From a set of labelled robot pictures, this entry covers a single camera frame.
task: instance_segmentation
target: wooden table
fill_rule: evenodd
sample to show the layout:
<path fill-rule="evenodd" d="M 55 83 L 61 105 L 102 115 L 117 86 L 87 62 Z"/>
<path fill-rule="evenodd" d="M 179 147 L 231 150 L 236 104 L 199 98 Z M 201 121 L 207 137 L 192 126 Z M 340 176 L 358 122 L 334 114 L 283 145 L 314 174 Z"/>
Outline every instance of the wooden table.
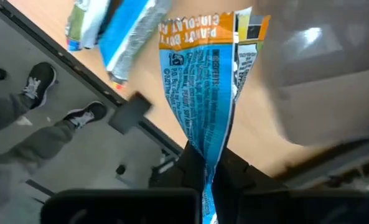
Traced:
<path fill-rule="evenodd" d="M 64 30 L 73 0 L 8 1 L 66 48 Z M 251 6 L 250 1 L 173 0 L 173 8 L 168 16 L 183 17 L 239 10 Z M 187 138 L 164 98 L 157 40 L 155 34 L 143 48 L 133 64 L 129 82 L 122 90 L 116 89 L 114 83 L 109 80 L 98 48 L 82 50 L 73 55 L 123 98 L 127 99 L 135 91 L 140 91 L 154 105 L 147 118 L 184 147 Z M 287 142 L 279 135 L 266 89 L 262 85 L 262 77 L 259 64 L 256 63 L 236 106 L 228 147 L 261 171 L 274 175 L 284 171 L 289 164 L 297 164 L 320 153 L 320 150 L 306 150 L 303 146 Z"/>

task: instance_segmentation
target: white sole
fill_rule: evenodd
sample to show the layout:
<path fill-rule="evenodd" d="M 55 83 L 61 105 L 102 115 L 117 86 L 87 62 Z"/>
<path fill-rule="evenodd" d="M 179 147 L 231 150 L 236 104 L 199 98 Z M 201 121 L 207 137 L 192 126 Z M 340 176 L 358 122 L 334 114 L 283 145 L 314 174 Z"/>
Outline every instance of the white sole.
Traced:
<path fill-rule="evenodd" d="M 92 102 L 90 102 L 89 104 L 87 104 L 87 105 L 86 105 L 84 108 L 82 108 L 82 109 L 74 109 L 74 110 L 70 110 L 70 111 L 68 111 L 67 115 L 68 115 L 68 114 L 71 114 L 71 113 L 78 112 L 78 111 L 82 111 L 82 110 L 86 109 L 88 106 L 90 106 L 92 103 L 99 103 L 99 104 L 101 104 L 101 105 L 105 106 L 105 105 L 104 105 L 104 103 L 102 103 L 102 102 L 100 102 L 100 101 L 98 101 L 98 100 L 95 100 L 95 101 L 92 101 Z"/>
<path fill-rule="evenodd" d="M 39 106 L 37 106 L 37 108 L 40 108 L 41 106 L 43 106 L 43 105 L 45 105 L 45 104 L 46 104 L 46 100 L 47 100 L 47 91 L 49 90 L 49 88 L 50 88 L 52 85 L 54 85 L 55 80 L 57 79 L 57 72 L 55 71 L 55 69 L 53 68 L 53 66 L 51 66 L 51 67 L 52 67 L 52 70 L 53 70 L 53 73 L 54 73 L 53 80 L 52 80 L 51 84 L 46 88 L 46 90 L 45 90 L 45 94 L 44 94 L 43 99 L 42 99 L 42 102 L 40 103 L 40 105 L 39 105 Z"/>

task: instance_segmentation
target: floor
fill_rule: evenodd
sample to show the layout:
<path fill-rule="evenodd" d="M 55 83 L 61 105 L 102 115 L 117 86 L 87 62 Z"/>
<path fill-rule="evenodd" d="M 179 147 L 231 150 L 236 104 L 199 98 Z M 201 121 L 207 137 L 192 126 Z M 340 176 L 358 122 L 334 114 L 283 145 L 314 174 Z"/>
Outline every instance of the floor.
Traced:
<path fill-rule="evenodd" d="M 95 94 L 0 19 L 0 67 L 8 72 L 7 80 L 0 81 L 0 97 L 19 93 L 31 67 L 39 62 L 54 65 L 58 84 L 50 89 L 44 107 L 28 112 L 0 131 L 0 153 L 37 129 L 53 125 L 67 111 L 97 100 Z M 72 142 L 32 179 L 54 192 L 84 187 L 146 187 L 151 167 L 161 159 L 160 147 L 136 128 L 123 136 L 109 127 L 112 113 L 110 109 L 105 119 L 77 131 Z M 115 169 L 122 163 L 127 165 L 122 176 L 125 183 L 115 178 Z"/>

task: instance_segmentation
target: black sneaker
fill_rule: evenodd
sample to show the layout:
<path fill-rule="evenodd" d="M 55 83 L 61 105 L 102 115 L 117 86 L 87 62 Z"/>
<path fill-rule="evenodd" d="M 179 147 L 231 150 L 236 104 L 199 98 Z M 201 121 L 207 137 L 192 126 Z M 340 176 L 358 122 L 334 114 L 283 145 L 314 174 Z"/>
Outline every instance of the black sneaker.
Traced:
<path fill-rule="evenodd" d="M 55 82 L 57 74 L 51 64 L 41 62 L 35 65 L 29 73 L 27 85 L 22 93 L 34 101 L 31 109 L 46 103 L 47 90 Z"/>
<path fill-rule="evenodd" d="M 99 102 L 94 101 L 87 105 L 84 109 L 75 109 L 68 112 L 64 117 L 65 121 L 71 122 L 76 129 L 84 127 L 84 125 L 99 121 L 107 114 L 107 107 Z"/>

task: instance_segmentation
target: white shoelace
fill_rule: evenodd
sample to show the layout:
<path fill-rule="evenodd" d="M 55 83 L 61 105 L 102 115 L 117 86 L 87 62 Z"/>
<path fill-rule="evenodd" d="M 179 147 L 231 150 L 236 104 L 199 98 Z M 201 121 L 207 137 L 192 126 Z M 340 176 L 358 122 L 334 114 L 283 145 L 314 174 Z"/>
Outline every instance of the white shoelace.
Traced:
<path fill-rule="evenodd" d="M 27 95 L 31 99 L 38 98 L 37 96 L 37 88 L 40 84 L 40 80 L 37 80 L 36 78 L 29 77 L 28 78 L 28 85 L 24 87 L 22 90 L 25 95 Z"/>
<path fill-rule="evenodd" d="M 95 118 L 95 115 L 92 112 L 85 112 L 80 117 L 73 117 L 70 121 L 79 129 L 82 128 L 87 122 L 91 121 Z"/>

